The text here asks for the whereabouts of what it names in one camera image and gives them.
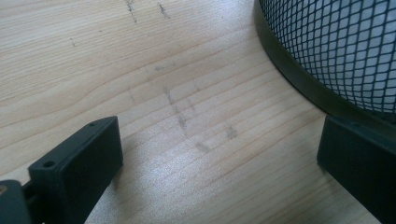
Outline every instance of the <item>light wood surface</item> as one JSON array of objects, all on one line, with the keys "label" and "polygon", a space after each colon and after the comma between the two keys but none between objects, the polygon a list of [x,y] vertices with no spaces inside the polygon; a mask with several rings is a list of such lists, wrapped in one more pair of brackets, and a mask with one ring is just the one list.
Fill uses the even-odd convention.
[{"label": "light wood surface", "polygon": [[0,178],[117,115],[87,223],[377,223],[316,162],[324,114],[262,49],[253,0],[0,1]]}]

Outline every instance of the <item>metal mesh container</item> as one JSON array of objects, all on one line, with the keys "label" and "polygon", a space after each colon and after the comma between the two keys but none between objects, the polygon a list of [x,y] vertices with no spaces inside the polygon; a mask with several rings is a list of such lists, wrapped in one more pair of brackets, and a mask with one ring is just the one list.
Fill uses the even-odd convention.
[{"label": "metal mesh container", "polygon": [[396,1],[263,0],[262,11],[312,77],[396,124]]}]

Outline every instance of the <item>wood grain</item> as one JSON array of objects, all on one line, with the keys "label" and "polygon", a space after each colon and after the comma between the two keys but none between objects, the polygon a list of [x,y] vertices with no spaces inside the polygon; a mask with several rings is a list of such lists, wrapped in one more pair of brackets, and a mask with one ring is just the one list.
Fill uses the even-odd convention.
[{"label": "wood grain", "polygon": [[0,177],[117,115],[124,167],[87,223],[377,223],[316,162],[324,114],[253,1],[0,2]]}]

